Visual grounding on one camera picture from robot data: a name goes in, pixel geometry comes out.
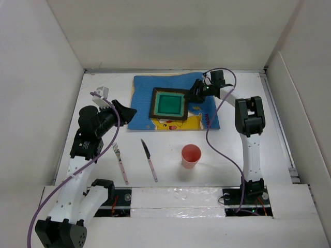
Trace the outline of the orange plastic cup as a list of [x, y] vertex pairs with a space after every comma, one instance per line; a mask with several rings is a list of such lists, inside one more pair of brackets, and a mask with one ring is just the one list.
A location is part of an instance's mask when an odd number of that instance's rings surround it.
[[188, 144], [182, 148], [182, 166], [186, 169], [192, 169], [201, 158], [201, 149], [194, 144]]

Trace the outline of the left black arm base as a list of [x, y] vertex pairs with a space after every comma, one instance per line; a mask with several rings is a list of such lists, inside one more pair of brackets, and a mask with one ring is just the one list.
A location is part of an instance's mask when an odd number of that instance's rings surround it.
[[114, 197], [97, 210], [94, 217], [130, 217], [132, 188], [116, 188]]

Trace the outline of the fork with pink handle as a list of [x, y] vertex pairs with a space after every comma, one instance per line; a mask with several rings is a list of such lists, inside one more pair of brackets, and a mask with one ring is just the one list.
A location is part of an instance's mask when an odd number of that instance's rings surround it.
[[126, 185], [128, 185], [129, 184], [129, 181], [128, 181], [128, 178], [127, 178], [127, 174], [125, 172], [124, 165], [122, 163], [121, 152], [119, 150], [119, 147], [118, 147], [117, 143], [114, 143], [112, 147], [113, 147], [114, 153], [115, 153], [115, 155], [117, 157], [118, 164], [119, 164], [119, 167], [120, 167], [120, 170], [121, 170], [121, 173], [122, 173], [122, 177], [124, 179], [124, 182], [125, 182]]

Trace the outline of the knife with pink handle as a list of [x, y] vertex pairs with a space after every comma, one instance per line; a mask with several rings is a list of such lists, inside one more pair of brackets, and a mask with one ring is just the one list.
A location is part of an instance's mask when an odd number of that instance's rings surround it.
[[150, 154], [150, 152], [148, 150], [148, 147], [147, 147], [145, 141], [143, 141], [142, 139], [141, 139], [141, 143], [143, 145], [143, 148], [144, 148], [144, 151], [145, 151], [145, 154], [146, 154], [146, 157], [147, 157], [147, 160], [148, 160], [148, 163], [149, 163], [149, 166], [150, 166], [150, 169], [151, 169], [151, 172], [152, 172], [154, 181], [155, 182], [158, 182], [158, 177], [157, 177], [156, 171], [154, 169], [153, 163], [151, 161], [151, 154]]

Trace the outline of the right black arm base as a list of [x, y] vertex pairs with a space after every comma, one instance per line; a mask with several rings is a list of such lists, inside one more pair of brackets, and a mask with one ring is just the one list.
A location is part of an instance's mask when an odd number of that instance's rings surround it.
[[224, 206], [226, 217], [242, 216], [273, 216], [267, 188], [258, 196], [245, 196], [240, 210], [237, 211], [242, 200], [239, 188], [225, 188], [222, 190], [218, 203]]

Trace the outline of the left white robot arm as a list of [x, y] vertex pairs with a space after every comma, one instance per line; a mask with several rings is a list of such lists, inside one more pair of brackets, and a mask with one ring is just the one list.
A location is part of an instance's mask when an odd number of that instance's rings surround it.
[[59, 192], [57, 201], [46, 219], [33, 218], [29, 227], [28, 234], [35, 231], [44, 247], [83, 247], [89, 221], [102, 204], [114, 202], [113, 181], [97, 179], [88, 186], [88, 178], [107, 151], [102, 137], [112, 127], [129, 124], [136, 112], [117, 100], [106, 99], [97, 107], [89, 105], [79, 111], [66, 179], [55, 189]]

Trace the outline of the blue Pikachu placemat cloth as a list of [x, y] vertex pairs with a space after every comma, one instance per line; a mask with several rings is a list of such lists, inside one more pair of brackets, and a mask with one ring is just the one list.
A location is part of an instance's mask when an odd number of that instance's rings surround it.
[[195, 80], [201, 79], [201, 72], [193, 72], [180, 75], [154, 76], [136, 75], [133, 78], [131, 108], [137, 110], [132, 121], [129, 123], [130, 130], [202, 130], [211, 126], [219, 129], [220, 124], [216, 117], [212, 116], [216, 110], [213, 97], [206, 97], [203, 103], [188, 104], [187, 120], [169, 120], [160, 118], [150, 118], [149, 110], [152, 103], [154, 88], [178, 88], [189, 90]]

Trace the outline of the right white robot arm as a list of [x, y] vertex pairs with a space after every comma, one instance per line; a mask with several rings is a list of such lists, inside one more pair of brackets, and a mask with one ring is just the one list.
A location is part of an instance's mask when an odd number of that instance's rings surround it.
[[266, 126], [262, 98], [259, 96], [244, 98], [235, 89], [237, 77], [227, 68], [215, 68], [202, 73], [185, 98], [192, 103], [202, 103], [213, 96], [221, 100], [214, 111], [211, 122], [217, 117], [222, 105], [227, 102], [235, 109], [234, 124], [243, 147], [243, 168], [239, 197], [244, 203], [252, 203], [263, 194], [264, 180], [260, 164], [260, 139]]

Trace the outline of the square green ceramic plate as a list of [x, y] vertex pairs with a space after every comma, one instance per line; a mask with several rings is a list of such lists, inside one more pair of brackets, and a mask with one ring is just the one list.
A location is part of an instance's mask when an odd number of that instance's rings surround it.
[[186, 89], [155, 87], [152, 93], [149, 118], [187, 120], [188, 99]]

